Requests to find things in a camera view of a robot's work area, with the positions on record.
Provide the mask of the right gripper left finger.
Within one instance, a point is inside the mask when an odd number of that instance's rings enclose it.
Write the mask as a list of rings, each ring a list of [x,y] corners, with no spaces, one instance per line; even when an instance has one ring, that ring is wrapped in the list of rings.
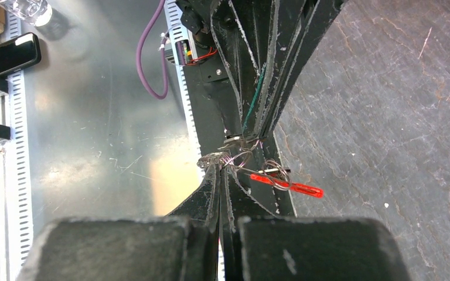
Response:
[[[34,239],[18,280],[216,280],[220,168],[163,217],[70,217]]]

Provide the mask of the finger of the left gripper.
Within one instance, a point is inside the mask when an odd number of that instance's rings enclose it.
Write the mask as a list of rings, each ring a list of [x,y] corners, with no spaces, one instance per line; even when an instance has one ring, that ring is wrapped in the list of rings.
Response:
[[[235,93],[240,130],[245,140],[271,132],[277,101],[274,32],[279,1],[213,1],[213,39]]]
[[[274,129],[309,58],[345,1],[273,1],[266,52],[253,95],[253,140]]]

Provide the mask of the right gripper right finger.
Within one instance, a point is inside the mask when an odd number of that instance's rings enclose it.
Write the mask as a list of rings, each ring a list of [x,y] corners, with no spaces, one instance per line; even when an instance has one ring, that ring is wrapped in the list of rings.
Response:
[[[227,169],[220,173],[220,191],[226,280],[410,280],[380,221],[275,215]]]

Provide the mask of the clear glass cup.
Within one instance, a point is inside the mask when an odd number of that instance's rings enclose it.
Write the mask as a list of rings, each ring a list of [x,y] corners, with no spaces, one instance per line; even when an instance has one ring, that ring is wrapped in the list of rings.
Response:
[[[1,0],[0,7],[35,27],[48,24],[53,14],[46,0]]]

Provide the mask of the black smartphone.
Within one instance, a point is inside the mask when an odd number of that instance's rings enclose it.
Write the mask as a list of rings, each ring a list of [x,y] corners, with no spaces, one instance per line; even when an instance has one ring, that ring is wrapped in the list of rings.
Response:
[[[0,77],[34,66],[42,59],[39,38],[29,32],[0,44]]]

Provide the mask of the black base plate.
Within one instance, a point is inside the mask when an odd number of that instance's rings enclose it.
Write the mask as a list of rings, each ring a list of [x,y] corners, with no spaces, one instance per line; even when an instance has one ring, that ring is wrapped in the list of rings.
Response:
[[[193,51],[199,64],[185,66],[183,73],[202,155],[217,152],[229,136],[242,133],[236,97],[219,53],[214,47]],[[239,183],[276,215],[295,215],[291,194],[237,174]]]

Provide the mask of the slotted aluminium rail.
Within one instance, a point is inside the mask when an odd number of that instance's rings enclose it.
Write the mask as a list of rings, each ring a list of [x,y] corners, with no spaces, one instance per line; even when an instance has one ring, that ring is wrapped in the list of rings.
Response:
[[[0,280],[15,280],[33,240],[25,75],[0,80]]]

